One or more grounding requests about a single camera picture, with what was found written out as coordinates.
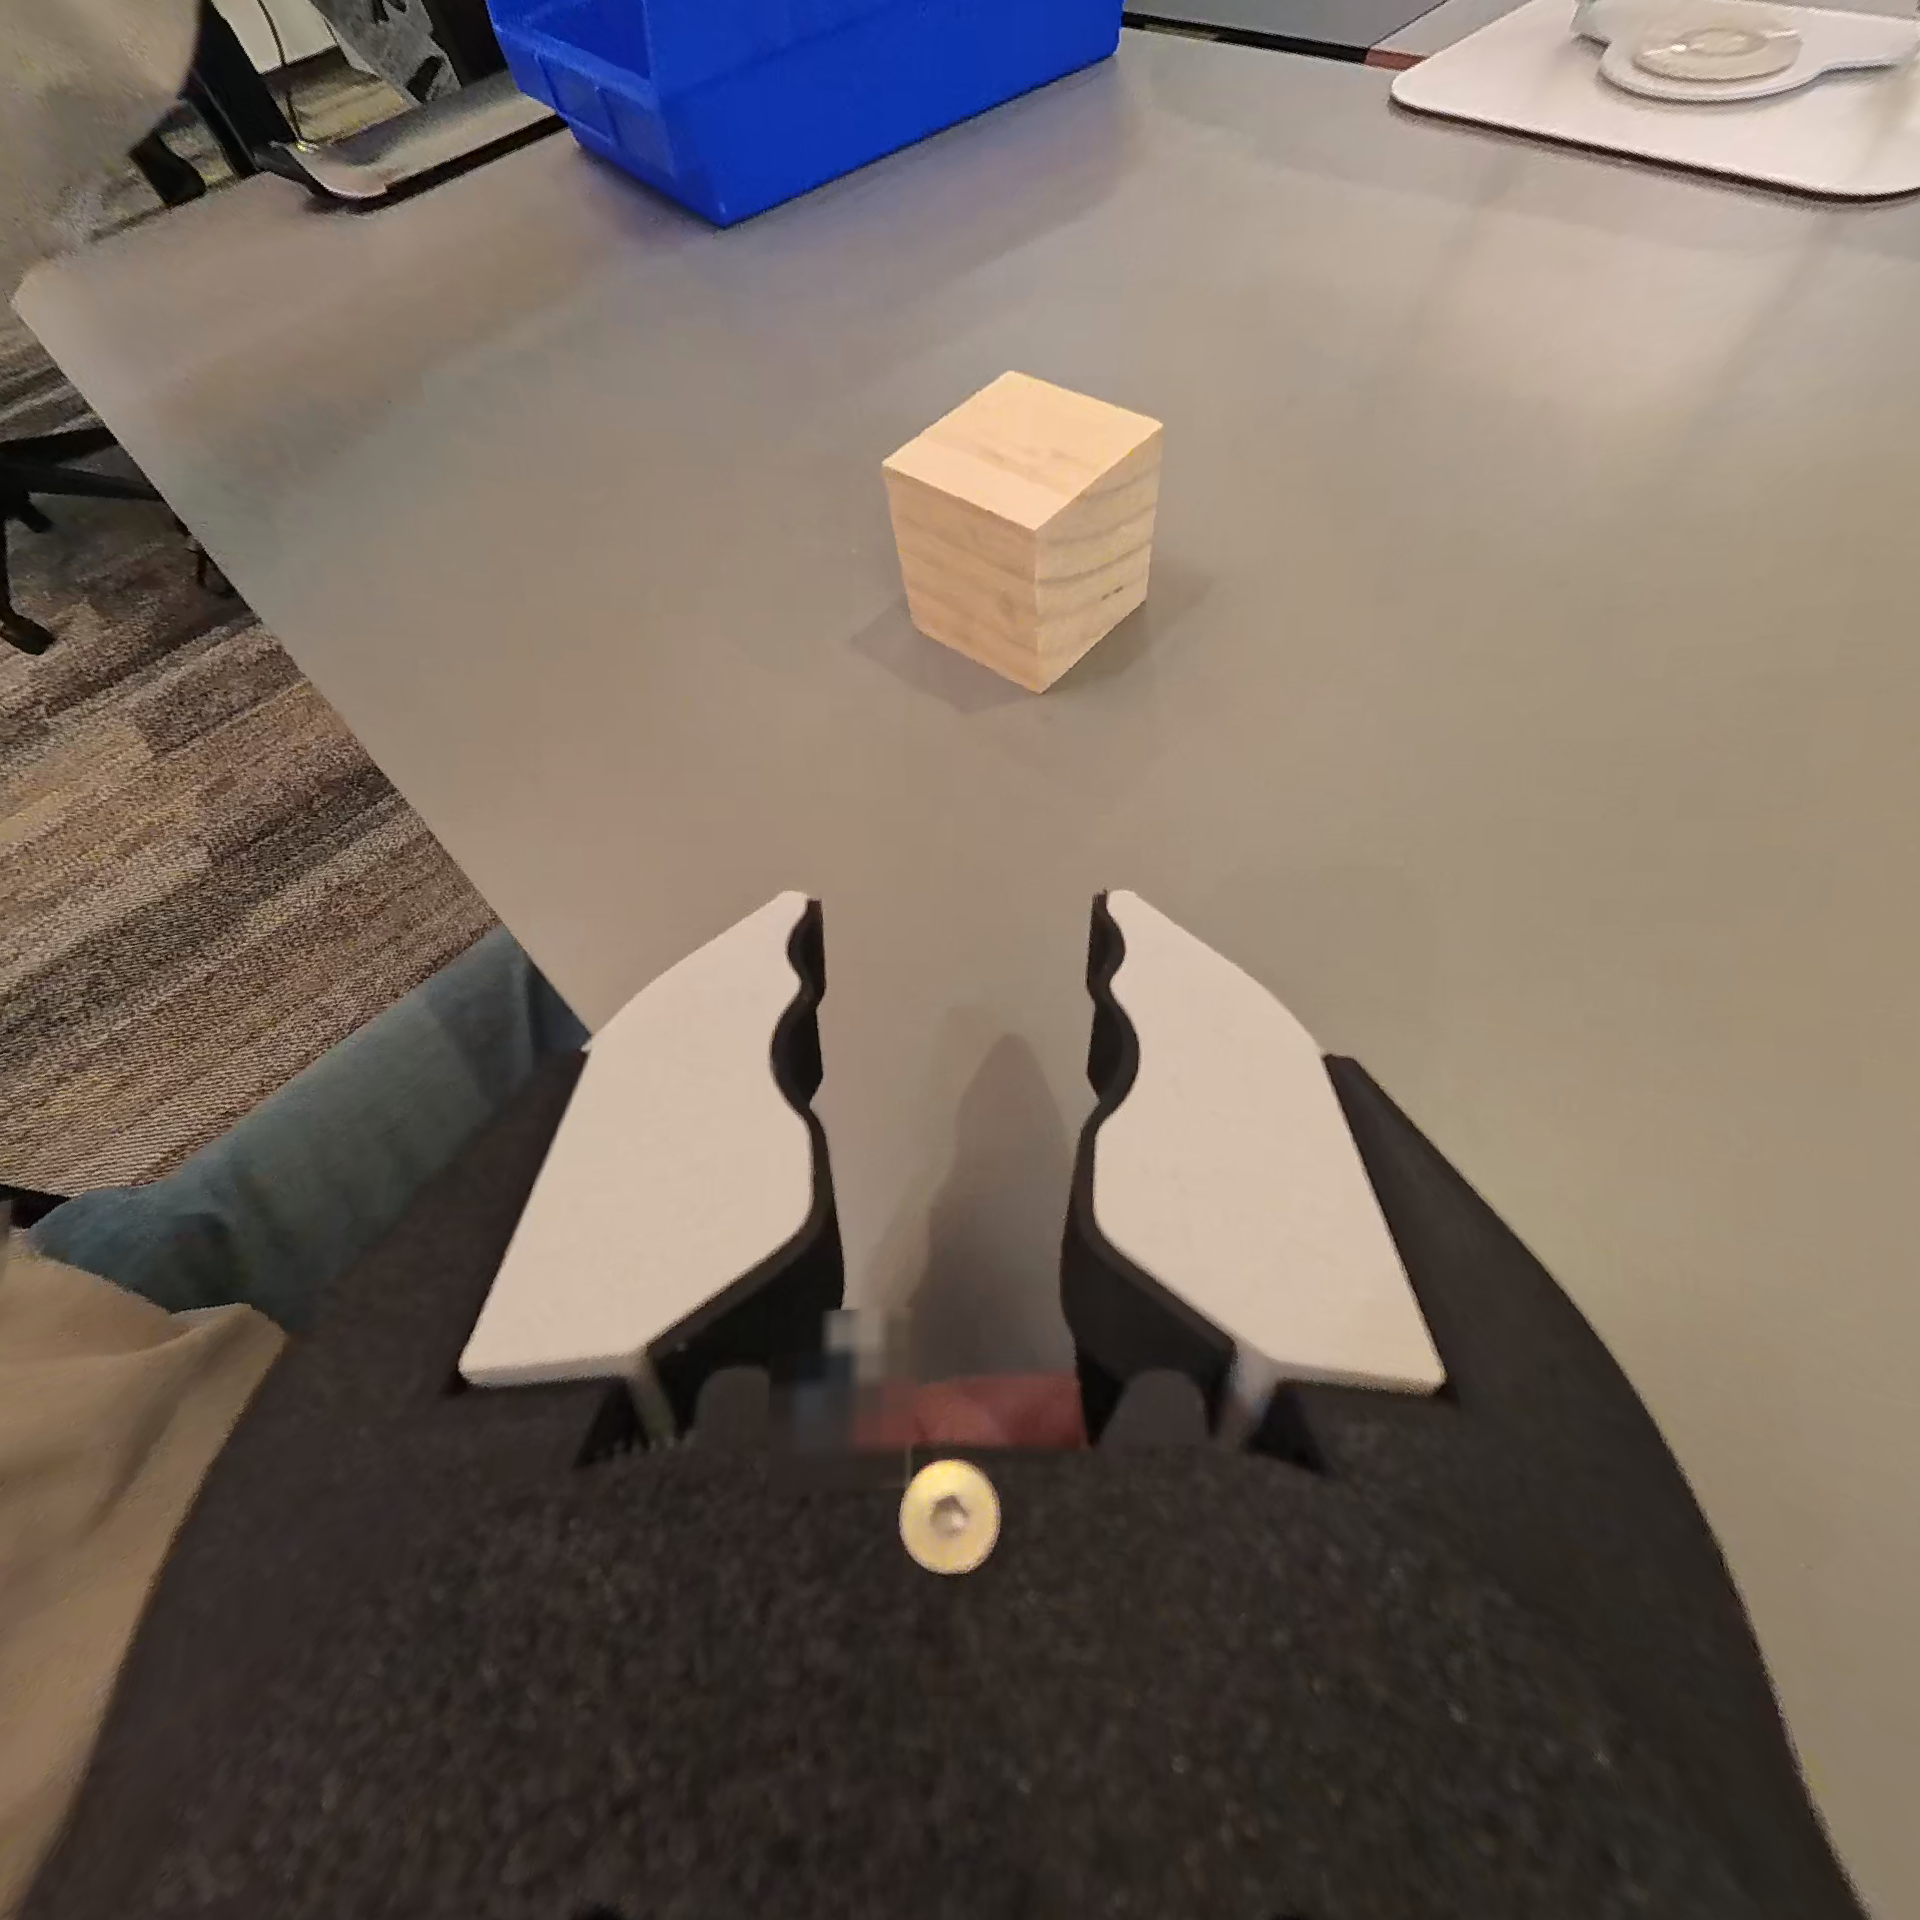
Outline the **white folding stand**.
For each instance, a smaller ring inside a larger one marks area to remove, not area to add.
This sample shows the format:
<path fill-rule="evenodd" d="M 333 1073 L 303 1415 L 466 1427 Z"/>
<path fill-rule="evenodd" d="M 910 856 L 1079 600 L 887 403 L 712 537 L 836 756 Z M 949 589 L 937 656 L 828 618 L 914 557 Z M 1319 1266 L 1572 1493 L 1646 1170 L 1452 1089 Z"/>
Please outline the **white folding stand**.
<path fill-rule="evenodd" d="M 1400 72 L 1389 99 L 1462 129 L 1884 204 L 1917 191 L 1916 13 L 1533 2 Z"/>

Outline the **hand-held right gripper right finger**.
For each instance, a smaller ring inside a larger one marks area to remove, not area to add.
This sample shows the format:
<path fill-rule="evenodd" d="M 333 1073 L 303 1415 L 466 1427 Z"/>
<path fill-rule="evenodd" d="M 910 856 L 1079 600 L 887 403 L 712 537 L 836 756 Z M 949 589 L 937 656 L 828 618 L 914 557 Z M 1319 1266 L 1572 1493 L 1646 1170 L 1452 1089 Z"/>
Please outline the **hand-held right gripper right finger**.
<path fill-rule="evenodd" d="M 1111 1384 L 1205 1402 L 1446 1384 L 1328 1057 L 1262 980 L 1141 893 L 1093 898 L 1093 1114 L 1071 1163 L 1062 1316 Z"/>

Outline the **blue plastic bin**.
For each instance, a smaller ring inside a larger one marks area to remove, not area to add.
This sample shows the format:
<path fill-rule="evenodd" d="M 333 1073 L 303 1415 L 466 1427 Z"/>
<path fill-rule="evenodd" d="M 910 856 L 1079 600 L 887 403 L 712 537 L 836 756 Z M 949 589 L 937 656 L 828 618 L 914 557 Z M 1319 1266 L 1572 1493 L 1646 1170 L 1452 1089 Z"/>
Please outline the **blue plastic bin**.
<path fill-rule="evenodd" d="M 518 90 L 743 224 L 1114 55 L 1119 2 L 488 2 Z"/>

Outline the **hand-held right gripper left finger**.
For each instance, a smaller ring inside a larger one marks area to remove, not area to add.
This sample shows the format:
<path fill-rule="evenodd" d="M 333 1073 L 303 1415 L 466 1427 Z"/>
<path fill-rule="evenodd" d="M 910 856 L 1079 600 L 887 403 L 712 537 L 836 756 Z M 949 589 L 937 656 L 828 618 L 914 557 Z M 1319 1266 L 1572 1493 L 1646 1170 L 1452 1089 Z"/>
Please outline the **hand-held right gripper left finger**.
<path fill-rule="evenodd" d="M 642 987 L 582 1071 L 462 1352 L 469 1387 L 694 1402 L 846 1293 L 817 1011 L 825 915 L 778 893 Z"/>

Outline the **person's trouser leg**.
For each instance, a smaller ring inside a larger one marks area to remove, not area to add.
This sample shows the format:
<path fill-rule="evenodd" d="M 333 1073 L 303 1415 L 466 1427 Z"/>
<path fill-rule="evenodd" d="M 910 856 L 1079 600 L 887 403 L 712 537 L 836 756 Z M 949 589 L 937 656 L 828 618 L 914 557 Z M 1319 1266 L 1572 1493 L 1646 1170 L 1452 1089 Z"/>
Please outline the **person's trouser leg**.
<path fill-rule="evenodd" d="M 1 1872 L 13 1915 L 80 1791 L 160 1563 L 262 1377 L 586 1026 L 505 928 L 150 1184 L 6 1236 Z"/>

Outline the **large wooden cube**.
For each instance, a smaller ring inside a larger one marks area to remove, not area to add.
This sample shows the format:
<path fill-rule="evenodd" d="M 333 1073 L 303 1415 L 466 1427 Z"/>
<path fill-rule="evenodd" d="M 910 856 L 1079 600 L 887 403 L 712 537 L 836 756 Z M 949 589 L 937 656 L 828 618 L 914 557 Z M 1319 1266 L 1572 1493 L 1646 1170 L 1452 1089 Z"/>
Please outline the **large wooden cube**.
<path fill-rule="evenodd" d="M 1044 692 L 1148 596 L 1164 424 L 1000 372 L 880 466 L 919 633 Z"/>

